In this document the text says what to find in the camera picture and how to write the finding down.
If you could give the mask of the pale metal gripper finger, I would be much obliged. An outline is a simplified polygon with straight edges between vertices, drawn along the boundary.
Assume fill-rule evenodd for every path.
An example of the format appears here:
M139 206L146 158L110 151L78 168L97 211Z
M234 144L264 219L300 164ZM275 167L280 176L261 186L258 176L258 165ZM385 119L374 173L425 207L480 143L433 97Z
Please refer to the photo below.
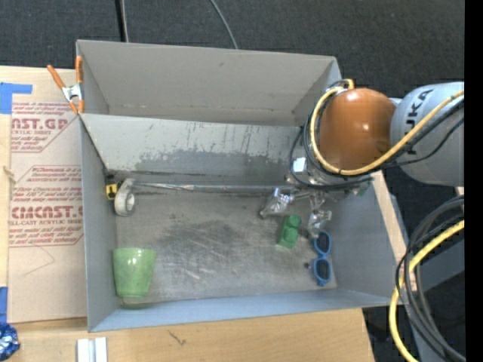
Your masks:
M259 215L261 218L281 215L288 210L293 201L293 195L286 191L282 191L280 188L275 188L266 204L261 208Z
M310 214L306 224L308 238L314 238L325 229L332 220L332 211L324 207L325 200L310 198Z

